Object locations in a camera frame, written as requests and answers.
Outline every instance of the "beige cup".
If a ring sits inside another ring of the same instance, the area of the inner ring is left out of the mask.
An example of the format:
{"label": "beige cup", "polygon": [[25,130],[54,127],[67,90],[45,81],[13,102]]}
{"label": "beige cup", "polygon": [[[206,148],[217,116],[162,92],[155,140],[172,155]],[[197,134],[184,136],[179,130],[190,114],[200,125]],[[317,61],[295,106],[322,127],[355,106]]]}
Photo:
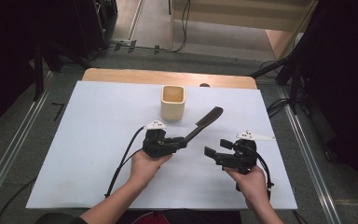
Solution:
{"label": "beige cup", "polygon": [[161,93],[161,116],[163,119],[178,120],[185,111],[185,88],[164,86]]}

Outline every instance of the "metal rail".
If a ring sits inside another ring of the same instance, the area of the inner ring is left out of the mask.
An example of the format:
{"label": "metal rail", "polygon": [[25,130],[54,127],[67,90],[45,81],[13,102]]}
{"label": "metal rail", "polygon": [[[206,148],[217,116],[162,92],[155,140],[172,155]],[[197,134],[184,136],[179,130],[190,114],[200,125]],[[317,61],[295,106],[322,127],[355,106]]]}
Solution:
{"label": "metal rail", "polygon": [[31,130],[32,126],[34,125],[34,121],[37,118],[37,115],[39,114],[40,109],[43,106],[43,103],[45,103],[46,101],[50,89],[50,83],[52,82],[53,78],[54,76],[52,72],[48,72],[46,74],[45,91],[39,97],[39,100],[32,103],[30,109],[28,110],[27,115],[25,116],[19,129],[17,130],[9,146],[7,147],[7,151],[5,152],[4,156],[0,160],[0,187],[2,186],[7,176],[7,173],[10,170],[11,165],[13,164],[18,153],[20,152],[22,143],[27,137],[28,132]]}
{"label": "metal rail", "polygon": [[136,24],[138,23],[139,16],[141,15],[141,9],[142,9],[143,5],[144,5],[144,0],[139,1],[138,7],[136,8],[136,11],[135,11],[135,16],[133,17],[133,21],[132,21],[131,28],[130,28],[130,33],[129,33],[130,41],[132,41],[133,35],[135,33],[135,27],[136,27]]}

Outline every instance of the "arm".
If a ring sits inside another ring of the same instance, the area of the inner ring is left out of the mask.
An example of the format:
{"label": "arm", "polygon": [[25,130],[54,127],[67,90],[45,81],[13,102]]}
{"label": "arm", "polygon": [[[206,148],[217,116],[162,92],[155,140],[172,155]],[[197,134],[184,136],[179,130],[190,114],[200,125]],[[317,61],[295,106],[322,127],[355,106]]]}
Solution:
{"label": "arm", "polygon": [[132,202],[147,187],[159,167],[172,157],[152,159],[143,150],[131,159],[131,175],[127,182],[80,217],[89,224],[116,223]]}
{"label": "arm", "polygon": [[242,175],[236,169],[227,167],[224,169],[237,181],[245,197],[246,204],[254,211],[259,223],[283,223],[269,203],[266,178],[260,167],[255,166],[247,175]]}

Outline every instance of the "person's right hand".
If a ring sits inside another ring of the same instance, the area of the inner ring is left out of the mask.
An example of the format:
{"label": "person's right hand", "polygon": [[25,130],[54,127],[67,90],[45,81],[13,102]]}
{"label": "person's right hand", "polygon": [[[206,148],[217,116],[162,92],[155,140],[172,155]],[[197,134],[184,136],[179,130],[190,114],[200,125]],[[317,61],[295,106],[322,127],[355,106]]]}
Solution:
{"label": "person's right hand", "polygon": [[238,183],[250,209],[253,210],[257,204],[269,203],[266,178],[260,167],[256,165],[247,175],[241,174],[238,169],[225,167],[224,170]]}

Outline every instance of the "person's left hand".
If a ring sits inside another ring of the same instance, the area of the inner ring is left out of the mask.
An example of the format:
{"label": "person's left hand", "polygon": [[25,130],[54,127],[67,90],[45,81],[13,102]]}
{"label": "person's left hand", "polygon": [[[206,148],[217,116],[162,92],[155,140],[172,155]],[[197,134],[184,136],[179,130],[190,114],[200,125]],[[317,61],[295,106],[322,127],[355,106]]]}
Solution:
{"label": "person's left hand", "polygon": [[131,158],[131,175],[129,181],[146,188],[154,177],[159,167],[172,157],[171,155],[160,158],[151,158],[143,150],[135,153]]}

